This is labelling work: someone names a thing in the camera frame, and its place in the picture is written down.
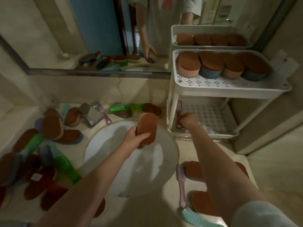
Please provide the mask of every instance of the white sink basin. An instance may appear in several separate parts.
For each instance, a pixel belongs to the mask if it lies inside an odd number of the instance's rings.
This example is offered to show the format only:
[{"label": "white sink basin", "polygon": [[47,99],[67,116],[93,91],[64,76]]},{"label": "white sink basin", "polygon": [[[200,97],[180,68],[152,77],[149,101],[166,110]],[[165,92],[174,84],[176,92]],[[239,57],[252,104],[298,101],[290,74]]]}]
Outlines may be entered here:
[{"label": "white sink basin", "polygon": [[[119,147],[126,132],[137,126],[135,121],[122,121],[99,131],[90,141],[84,156],[84,171],[89,173]],[[173,175],[179,161],[176,142],[157,129],[156,141],[136,149],[125,161],[108,193],[130,197],[144,194],[164,185]]]}]

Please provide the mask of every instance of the countertop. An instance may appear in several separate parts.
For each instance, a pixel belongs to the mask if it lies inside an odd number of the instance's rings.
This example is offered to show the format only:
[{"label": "countertop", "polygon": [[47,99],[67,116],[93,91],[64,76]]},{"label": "countertop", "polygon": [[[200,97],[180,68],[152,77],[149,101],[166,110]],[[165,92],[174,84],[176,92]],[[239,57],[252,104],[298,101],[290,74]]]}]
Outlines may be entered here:
[{"label": "countertop", "polygon": [[[166,112],[162,111],[163,115],[159,121],[159,126],[166,129]],[[138,120],[140,114],[134,113],[132,118],[127,120]],[[113,114],[109,117],[113,122],[119,122],[124,119]],[[78,145],[60,145],[57,147],[67,156],[76,169],[81,172],[83,158],[87,145],[93,136],[106,126],[104,120],[97,124],[94,128],[89,128],[82,121],[74,129],[80,130],[84,139]],[[179,163],[184,161],[198,161],[194,145],[191,141],[176,141],[179,148]],[[234,161],[242,163],[249,174],[250,179],[256,184],[248,161],[245,156],[236,155],[230,149],[228,144],[217,143]],[[56,180],[60,185],[67,188],[71,187],[71,183],[63,176],[59,176]],[[12,201],[3,210],[0,211],[1,220],[20,220],[36,222],[41,218],[44,212],[40,209],[41,196],[26,201],[23,193],[27,184],[17,186],[13,190]],[[206,184],[201,182],[186,179],[185,191],[186,194],[193,190],[206,191]],[[91,226],[192,226],[181,219],[179,208],[179,185],[176,180],[175,173],[161,188],[150,193],[143,194],[138,197],[121,198],[113,195],[106,195],[107,207],[104,213],[98,218],[93,219]],[[203,215],[209,221],[224,224],[221,218]]]}]

